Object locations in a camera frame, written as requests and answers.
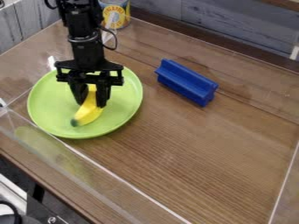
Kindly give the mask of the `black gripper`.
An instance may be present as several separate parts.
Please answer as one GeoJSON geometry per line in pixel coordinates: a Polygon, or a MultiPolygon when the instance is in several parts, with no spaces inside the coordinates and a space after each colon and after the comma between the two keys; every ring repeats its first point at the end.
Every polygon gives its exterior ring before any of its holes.
{"type": "Polygon", "coordinates": [[[97,106],[104,108],[110,94],[110,86],[124,84],[124,67],[105,59],[101,35],[97,31],[89,34],[69,34],[68,41],[73,59],[56,61],[56,78],[58,82],[68,82],[72,95],[78,105],[86,99],[88,84],[96,84],[97,106]]]}

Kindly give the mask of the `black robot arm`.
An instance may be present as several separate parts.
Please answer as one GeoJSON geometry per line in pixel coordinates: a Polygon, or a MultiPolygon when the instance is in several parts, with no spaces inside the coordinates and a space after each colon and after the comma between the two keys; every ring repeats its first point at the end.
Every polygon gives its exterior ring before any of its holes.
{"type": "Polygon", "coordinates": [[[56,61],[56,79],[66,82],[78,105],[88,97],[88,84],[96,85],[96,106],[106,106],[110,87],[124,84],[124,67],[105,59],[101,31],[102,13],[98,0],[56,0],[73,59],[56,61]]]}

